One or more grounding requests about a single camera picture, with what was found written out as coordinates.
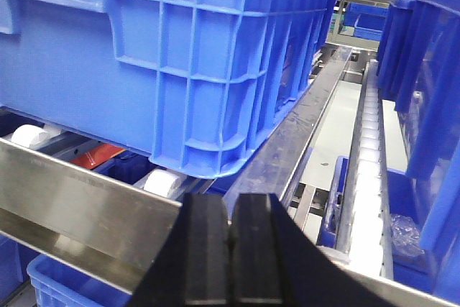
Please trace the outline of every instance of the stainless steel rail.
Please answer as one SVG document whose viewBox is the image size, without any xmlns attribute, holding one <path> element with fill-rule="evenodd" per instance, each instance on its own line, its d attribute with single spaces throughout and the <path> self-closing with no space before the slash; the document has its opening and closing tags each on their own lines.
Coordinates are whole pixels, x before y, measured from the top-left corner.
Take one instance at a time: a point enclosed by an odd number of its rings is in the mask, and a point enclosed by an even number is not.
<svg viewBox="0 0 460 307">
<path fill-rule="evenodd" d="M 224 196 L 229 215 L 240 193 L 276 193 L 287 207 L 308 159 L 308 149 L 328 102 L 349 64 L 352 49 L 338 47 L 295 105 Z"/>
<path fill-rule="evenodd" d="M 123 290 L 150 266 L 179 206 L 0 139 L 0 232 Z"/>
</svg>

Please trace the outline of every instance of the white roller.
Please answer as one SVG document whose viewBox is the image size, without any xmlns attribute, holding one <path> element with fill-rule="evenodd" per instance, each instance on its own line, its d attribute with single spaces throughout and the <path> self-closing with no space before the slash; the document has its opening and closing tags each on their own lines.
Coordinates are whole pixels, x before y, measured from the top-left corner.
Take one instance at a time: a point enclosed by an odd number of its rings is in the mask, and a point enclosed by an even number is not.
<svg viewBox="0 0 460 307">
<path fill-rule="evenodd" d="M 354 222 L 351 228 L 351 251 L 360 251 L 363 247 L 380 244 L 383 232 L 383 220 L 378 216 L 358 211 L 354 215 Z"/>
<path fill-rule="evenodd" d="M 379 216 L 382 212 L 382 197 L 369 191 L 356 191 L 353 203 L 353 214 L 365 212 L 369 216 Z"/>
<path fill-rule="evenodd" d="M 23 147 L 36 147 L 49 140 L 50 134 L 44 129 L 33 125 L 22 125 L 14 131 L 11 141 Z"/>
<path fill-rule="evenodd" d="M 59 127 L 53 126 L 46 124 L 43 129 L 50 134 L 50 137 L 57 137 L 58 135 L 62 134 L 64 132 L 63 129 L 60 129 Z"/>
<path fill-rule="evenodd" d="M 382 246 L 363 246 L 349 253 L 350 268 L 371 277 L 380 276 L 383 262 Z"/>
<path fill-rule="evenodd" d="M 379 159 L 380 159 L 379 150 L 369 149 L 367 147 L 359 148 L 359 160 L 378 162 Z"/>
<path fill-rule="evenodd" d="M 380 177 L 380 164 L 358 158 L 357 174 Z"/>
<path fill-rule="evenodd" d="M 374 176 L 358 174 L 356 176 L 356 190 L 367 190 L 370 193 L 378 194 L 382 190 L 382 180 Z"/>
<path fill-rule="evenodd" d="M 149 174 L 144 190 L 162 197 L 171 197 L 185 180 L 182 175 L 170 170 L 157 168 Z"/>
</svg>

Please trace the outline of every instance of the blue plastic crate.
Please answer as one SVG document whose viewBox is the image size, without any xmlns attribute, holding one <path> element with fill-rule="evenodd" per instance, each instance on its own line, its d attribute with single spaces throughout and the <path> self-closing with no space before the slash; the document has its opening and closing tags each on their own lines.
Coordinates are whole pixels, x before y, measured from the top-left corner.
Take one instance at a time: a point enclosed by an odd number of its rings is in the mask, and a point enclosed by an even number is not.
<svg viewBox="0 0 460 307">
<path fill-rule="evenodd" d="M 93 171 L 133 185 L 154 168 L 155 165 L 147 157 L 125 151 L 99 165 Z"/>
<path fill-rule="evenodd" d="M 360 14 L 371 14 L 373 16 L 386 17 L 388 8 L 366 4 L 350 3 L 346 7 L 344 25 L 354 27 Z"/>
<path fill-rule="evenodd" d="M 361 14 L 354 27 L 354 36 L 362 39 L 380 41 L 385 25 L 385 17 Z"/>
<path fill-rule="evenodd" d="M 415 0 L 409 25 L 400 30 L 407 34 L 404 55 L 397 55 L 404 68 L 397 68 L 396 110 L 423 227 L 420 243 L 430 252 L 435 294 L 460 302 L 460 0 Z"/>
<path fill-rule="evenodd" d="M 392 0 L 377 57 L 382 97 L 395 101 L 417 27 L 411 25 L 415 1 Z"/>
<path fill-rule="evenodd" d="M 40 255 L 27 267 L 40 307 L 122 307 L 129 295 Z"/>
<path fill-rule="evenodd" d="M 318 38 L 318 44 L 316 45 L 316 51 L 320 50 L 321 47 L 326 43 L 329 30 L 331 28 L 332 16 L 334 15 L 334 7 L 337 3 L 337 0 L 328 0 L 328 6 L 326 14 L 323 18 L 323 23 L 321 24 L 321 29 Z"/>
<path fill-rule="evenodd" d="M 26 268 L 36 256 L 34 250 L 0 235 L 0 305 L 29 279 Z"/>
<path fill-rule="evenodd" d="M 0 0 L 0 105 L 189 175 L 230 175 L 306 89 L 327 6 Z"/>
</svg>

